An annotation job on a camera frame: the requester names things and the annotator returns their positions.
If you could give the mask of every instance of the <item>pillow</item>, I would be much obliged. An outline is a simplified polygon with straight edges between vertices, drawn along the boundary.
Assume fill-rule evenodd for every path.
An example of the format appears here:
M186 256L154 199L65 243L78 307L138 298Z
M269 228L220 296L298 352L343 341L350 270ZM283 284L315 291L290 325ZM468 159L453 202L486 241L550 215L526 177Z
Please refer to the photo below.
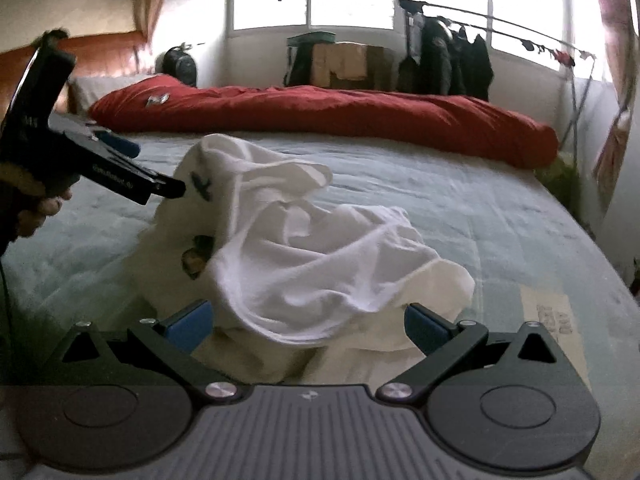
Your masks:
M86 116L87 110L98 99L127 86L153 77L155 74L135 74L118 77L81 76L70 81L71 91L76 101L76 113Z

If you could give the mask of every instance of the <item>backpack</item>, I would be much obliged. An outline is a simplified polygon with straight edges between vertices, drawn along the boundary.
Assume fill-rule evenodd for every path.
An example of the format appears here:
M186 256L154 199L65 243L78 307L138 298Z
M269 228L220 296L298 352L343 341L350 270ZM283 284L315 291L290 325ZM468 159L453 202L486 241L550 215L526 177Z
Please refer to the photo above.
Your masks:
M186 52L190 48L184 43L170 48L162 58L162 73L175 77L185 85L196 86L198 68L193 57Z

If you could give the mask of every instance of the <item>headboard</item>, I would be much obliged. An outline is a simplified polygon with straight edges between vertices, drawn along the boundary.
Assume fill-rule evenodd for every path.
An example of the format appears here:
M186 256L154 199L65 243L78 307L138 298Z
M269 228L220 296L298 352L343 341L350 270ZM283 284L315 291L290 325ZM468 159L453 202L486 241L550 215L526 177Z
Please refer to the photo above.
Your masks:
M140 31L78 36L60 40L58 47L78 58L75 76L133 75L152 73L154 69L151 51ZM24 46L0 54L0 118L4 117L33 53L33 47ZM56 110L75 111L67 85L60 92Z

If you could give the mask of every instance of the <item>red blanket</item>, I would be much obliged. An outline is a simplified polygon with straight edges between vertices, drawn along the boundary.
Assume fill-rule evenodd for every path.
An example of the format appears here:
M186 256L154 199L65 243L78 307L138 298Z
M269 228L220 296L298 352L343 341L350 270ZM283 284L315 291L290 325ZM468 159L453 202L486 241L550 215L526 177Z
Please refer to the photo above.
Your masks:
M165 102L154 99L168 94ZM558 152L551 127L464 96L326 90L197 89L159 75L112 92L89 110L116 132L314 132L383 137L531 170Z

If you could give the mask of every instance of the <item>ribbed gray surface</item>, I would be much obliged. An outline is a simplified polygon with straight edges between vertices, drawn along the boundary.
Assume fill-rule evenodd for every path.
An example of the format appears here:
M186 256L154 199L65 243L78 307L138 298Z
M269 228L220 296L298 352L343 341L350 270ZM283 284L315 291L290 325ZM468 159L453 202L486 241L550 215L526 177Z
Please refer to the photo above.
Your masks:
M36 467L27 480L84 480ZM258 386L245 402L207 408L170 453L102 480L498 480L456 462L413 412L361 386ZM546 480L587 480L580 472Z

